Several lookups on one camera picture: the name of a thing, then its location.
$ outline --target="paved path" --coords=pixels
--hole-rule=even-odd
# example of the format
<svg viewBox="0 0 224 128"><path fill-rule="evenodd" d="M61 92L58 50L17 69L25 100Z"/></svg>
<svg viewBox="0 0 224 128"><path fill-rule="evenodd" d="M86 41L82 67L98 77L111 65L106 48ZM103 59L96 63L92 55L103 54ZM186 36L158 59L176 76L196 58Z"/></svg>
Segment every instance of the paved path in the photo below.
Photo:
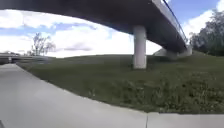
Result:
<svg viewBox="0 0 224 128"><path fill-rule="evenodd" d="M0 120L5 128L224 128L223 115L147 114L114 107L11 64L0 66Z"/></svg>

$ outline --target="bridge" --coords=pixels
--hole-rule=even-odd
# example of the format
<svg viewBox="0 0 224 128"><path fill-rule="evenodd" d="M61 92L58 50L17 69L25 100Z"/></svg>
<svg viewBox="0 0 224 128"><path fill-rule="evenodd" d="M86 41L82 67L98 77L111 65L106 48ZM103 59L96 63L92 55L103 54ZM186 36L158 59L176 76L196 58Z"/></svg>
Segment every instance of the bridge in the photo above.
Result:
<svg viewBox="0 0 224 128"><path fill-rule="evenodd" d="M133 34L137 69L147 65L146 39L174 54L187 50L184 32L165 0L0 0L0 9L78 17Z"/></svg>

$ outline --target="bridge underside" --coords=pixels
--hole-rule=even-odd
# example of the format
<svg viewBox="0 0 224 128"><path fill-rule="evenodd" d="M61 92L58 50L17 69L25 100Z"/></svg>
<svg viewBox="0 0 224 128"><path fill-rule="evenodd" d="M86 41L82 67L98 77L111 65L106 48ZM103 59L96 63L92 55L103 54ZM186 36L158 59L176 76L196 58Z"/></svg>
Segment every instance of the bridge underside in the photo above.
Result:
<svg viewBox="0 0 224 128"><path fill-rule="evenodd" d="M134 26L141 25L146 29L147 39L163 48L172 52L186 50L176 28L152 0L0 0L0 9L78 17L129 34L133 34Z"/></svg>

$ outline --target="blue sky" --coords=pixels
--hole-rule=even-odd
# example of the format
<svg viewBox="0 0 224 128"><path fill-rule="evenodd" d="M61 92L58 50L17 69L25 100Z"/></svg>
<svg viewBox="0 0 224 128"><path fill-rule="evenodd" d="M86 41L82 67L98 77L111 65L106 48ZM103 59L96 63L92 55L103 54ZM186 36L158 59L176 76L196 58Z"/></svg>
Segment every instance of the blue sky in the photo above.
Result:
<svg viewBox="0 0 224 128"><path fill-rule="evenodd" d="M212 9L223 11L224 0L169 0L183 29L199 32L210 20ZM0 52L26 52L37 32L51 36L57 49L50 56L133 54L133 37L114 29L66 16L16 10L0 11ZM161 47L147 42L147 54Z"/></svg>
<svg viewBox="0 0 224 128"><path fill-rule="evenodd" d="M171 0L173 12L181 23L197 17L207 10L215 9L220 0Z"/></svg>

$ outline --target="bare tree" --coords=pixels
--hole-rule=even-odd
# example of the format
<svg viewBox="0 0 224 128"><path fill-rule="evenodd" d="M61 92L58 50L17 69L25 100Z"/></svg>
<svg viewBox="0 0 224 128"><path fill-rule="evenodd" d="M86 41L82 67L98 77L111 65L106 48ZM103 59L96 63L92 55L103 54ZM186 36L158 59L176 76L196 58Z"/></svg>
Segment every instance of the bare tree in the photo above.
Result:
<svg viewBox="0 0 224 128"><path fill-rule="evenodd" d="M35 56L45 55L54 50L55 45L50 41L50 37L43 37L41 33L36 33L33 38L31 54Z"/></svg>

